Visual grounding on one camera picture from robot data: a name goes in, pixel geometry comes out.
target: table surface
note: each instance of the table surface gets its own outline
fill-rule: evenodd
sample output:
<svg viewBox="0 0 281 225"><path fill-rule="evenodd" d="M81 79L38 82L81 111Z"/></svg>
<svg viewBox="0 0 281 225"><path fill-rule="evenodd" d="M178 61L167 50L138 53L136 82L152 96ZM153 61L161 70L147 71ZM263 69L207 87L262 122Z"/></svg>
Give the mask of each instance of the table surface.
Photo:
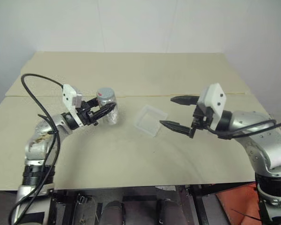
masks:
<svg viewBox="0 0 281 225"><path fill-rule="evenodd" d="M86 100L102 86L114 88L117 94L117 125L83 127L62 143L56 189L254 180L249 159L235 140L220 140L207 131L197 131L190 139L165 127L150 137L133 126L145 105L168 113L168 120L189 126L194 106L170 102L171 96L199 94L214 82L228 93L225 109L266 113L222 54L38 52L22 73L73 84L88 93ZM58 88L27 80L51 114L67 111ZM24 146L40 121L40 112L17 79L0 105L0 190L16 190L20 185Z"/></svg>

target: cardboard sheet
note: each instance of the cardboard sheet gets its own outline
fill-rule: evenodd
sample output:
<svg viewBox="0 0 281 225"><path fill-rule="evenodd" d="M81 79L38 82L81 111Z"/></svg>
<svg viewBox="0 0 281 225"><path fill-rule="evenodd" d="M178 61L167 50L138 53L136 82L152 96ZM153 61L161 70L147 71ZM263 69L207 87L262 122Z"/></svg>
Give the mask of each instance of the cardboard sheet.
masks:
<svg viewBox="0 0 281 225"><path fill-rule="evenodd" d="M21 92L15 87L9 93ZM66 112L60 96L38 98L52 115ZM83 127L62 143L56 189L254 180L249 159L234 140L220 140L207 131L197 131L190 139L165 127L151 137L136 129L134 117L146 104L182 125L192 121L194 107L170 102L170 97L118 97L117 125ZM228 95L225 109L266 113L253 95ZM21 184L24 146L41 120L40 112L30 97L6 97L0 105L0 190L16 190Z"/></svg>

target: white wall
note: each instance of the white wall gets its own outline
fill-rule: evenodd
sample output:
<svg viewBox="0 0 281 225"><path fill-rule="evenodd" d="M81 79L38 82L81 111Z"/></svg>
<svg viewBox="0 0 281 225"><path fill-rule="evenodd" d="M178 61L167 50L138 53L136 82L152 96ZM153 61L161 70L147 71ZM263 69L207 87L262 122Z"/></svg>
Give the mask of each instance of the white wall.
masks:
<svg viewBox="0 0 281 225"><path fill-rule="evenodd" d="M0 102L35 51L223 52L281 120L281 0L0 0Z"/></svg>

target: wire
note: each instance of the wire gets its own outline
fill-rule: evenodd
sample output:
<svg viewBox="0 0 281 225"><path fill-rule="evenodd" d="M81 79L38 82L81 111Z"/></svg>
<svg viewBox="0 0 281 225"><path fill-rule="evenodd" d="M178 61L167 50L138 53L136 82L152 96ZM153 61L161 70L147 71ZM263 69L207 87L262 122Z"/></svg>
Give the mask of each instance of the wire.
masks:
<svg viewBox="0 0 281 225"><path fill-rule="evenodd" d="M239 213L239 214L241 214L241 215L243 215L243 216L245 216L245 217L249 217L249 218L252 218L252 219L261 221L261 219L258 219L258 218L256 218L256 217L249 216L249 215L244 214L244 213L241 213L241 212L239 212L239 211L237 211L237 210L234 210L234 209L231 209L231 210L233 210L233 211L235 211L235 212L237 212L237 213Z"/></svg>
<svg viewBox="0 0 281 225"><path fill-rule="evenodd" d="M271 126L271 127L268 127L268 128L262 129L262 130L259 130L259 131L255 131L255 132L252 132L252 133L247 133L247 134L243 134L243 135L232 136L232 138L248 137L248 136L251 136L251 135L260 134L260 133L266 132L266 131L268 131L268 130L276 129L276 128L279 128L279 127L281 127L281 123L278 123L278 124L276 124L276 125L274 125L274 126Z"/></svg>
<svg viewBox="0 0 281 225"><path fill-rule="evenodd" d="M29 201L29 203L27 204L27 206L24 208L24 210L22 211L21 215L17 218L16 222L14 223L14 225L17 225L19 224L19 222L22 220L22 218L24 217L24 215L26 214L27 210L29 209L29 207L32 205L33 201L35 200L35 198L38 196L38 194L40 193L42 187L44 186L49 174L51 173L53 167L55 166L56 164L56 161L57 161L57 158L58 158L58 155L59 155L59 151L60 151L60 136L59 136L59 131L54 123L54 120L52 119L51 115L48 113L48 111L43 107L43 105L39 102L39 100L34 96L34 94L30 91L30 89L28 88L28 86L26 85L25 83L25 77L27 76L35 76L35 77L40 77L40 78L43 78L43 79L46 79L48 81L51 81L57 85L59 85L61 88L63 88L63 85L53 79L50 79L48 77L45 77L45 76L42 76L42 75L37 75L37 74L24 74L22 75L21 77L21 83L24 87L24 89L27 91L27 93L30 95L30 97L36 102L36 104L42 109L42 111L44 112L44 114L46 115L43 116L43 115L39 115L41 118L43 118L51 127L52 131L53 131L53 141L52 141L52 144L49 148L49 151L44 159L44 162L43 162L43 165L42 165L42 171L44 171L44 167L45 167L45 163L48 159L48 156L49 156L49 152L52 151L53 149L53 146L55 144L55 141L57 141L57 149L56 149L56 154L55 154L55 157L53 159L53 162L47 172L47 174L44 176L43 180L40 181L38 183L38 185L28 194L26 195L25 197L23 197L20 201L18 201L15 206L11 209L10 213L9 213L9 216L8 216L8 222L10 225L12 225L12 215L13 215L13 212L14 210L20 205L22 204L24 201L26 201L33 193L34 196L31 198L31 200Z"/></svg>
<svg viewBox="0 0 281 225"><path fill-rule="evenodd" d="M38 114L38 116L41 117L41 118L43 118L43 119L51 126L51 129L53 130L52 125L50 124L50 122L49 122L49 120L47 119L47 117L45 117L45 116L43 116L43 115L40 115L40 114ZM46 154L45 159L44 159L44 161L43 161L42 172L44 172L44 168L45 168L46 161L47 161L47 159L48 159L48 157L49 157L49 155L50 155L50 153L51 153L51 151L52 151L52 149L53 149L53 147L54 147L55 141L56 141L56 134L53 134L53 135L54 135L54 136L53 136L52 144L51 144L51 146L50 146L50 148L49 148L49 150L48 150L48 153ZM22 198L20 201L18 201L18 202L13 206L13 208L12 208L12 210L10 211L10 214L9 214L9 216L8 216L8 221L9 221L10 224L11 224L11 219L12 219L12 213L13 213L13 211L18 207L18 205L20 205L20 204L22 204L24 201L26 201L27 198L29 198L29 197L37 190L37 187L40 185L40 183L41 183L41 180L39 181L39 183L38 183L38 185L36 186L36 188L34 188L29 194L27 194L24 198Z"/></svg>
<svg viewBox="0 0 281 225"><path fill-rule="evenodd" d="M91 197L91 198L92 198L92 201L94 201L94 204L95 204L95 215L96 215L96 219L97 219L97 221L99 223L99 219L98 219L98 215L97 215L97 203L96 203L94 197Z"/></svg>
<svg viewBox="0 0 281 225"><path fill-rule="evenodd" d="M274 123L275 124L276 120L262 121L262 122L255 123L255 124L252 124L252 125L249 125L249 126L246 126L246 127L242 127L240 129L237 129L237 130L234 130L234 131L231 131L231 132L215 131L215 130L212 130L210 127L206 127L206 129L209 132L211 132L212 134L218 135L220 138L232 139L232 138L249 137L249 136L252 136L252 135L260 134L260 133L266 132L268 130L272 130L272 129L281 127L281 123L279 123L279 124L275 124L273 126L270 126L270 127L267 127L265 129L261 129L261 130L255 131L255 132L242 134L242 135L232 135L232 134L239 133L241 131L244 131L244 130L247 130L247 129L250 129L250 128L254 128L254 127L258 127L258 126L263 125L263 124L267 124L267 123Z"/></svg>
<svg viewBox="0 0 281 225"><path fill-rule="evenodd" d="M215 135L229 136L229 135L237 134L237 133L239 133L241 131L244 131L244 130L247 130L247 129L250 129L250 128L255 128L255 127L258 127L258 126L261 126L261 125L265 125L265 124L268 124L268 123L276 124L276 120L265 120L265 121L262 121L262 122L259 122L259 123L254 123L254 124L251 124L251 125L248 125L248 126L245 126L245 127L242 127L242 128L236 129L236 130L233 130L233 131L216 131L216 130L212 130L210 127L207 127L207 130L210 133L215 134Z"/></svg>

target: jar lid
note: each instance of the jar lid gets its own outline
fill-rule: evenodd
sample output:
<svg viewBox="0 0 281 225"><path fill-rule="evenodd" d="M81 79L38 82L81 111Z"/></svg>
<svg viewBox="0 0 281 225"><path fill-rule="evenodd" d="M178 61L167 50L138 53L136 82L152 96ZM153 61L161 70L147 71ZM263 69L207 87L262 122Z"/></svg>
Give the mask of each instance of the jar lid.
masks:
<svg viewBox="0 0 281 225"><path fill-rule="evenodd" d="M97 98L98 100L108 100L114 97L114 91L111 88L100 88L97 91Z"/></svg>

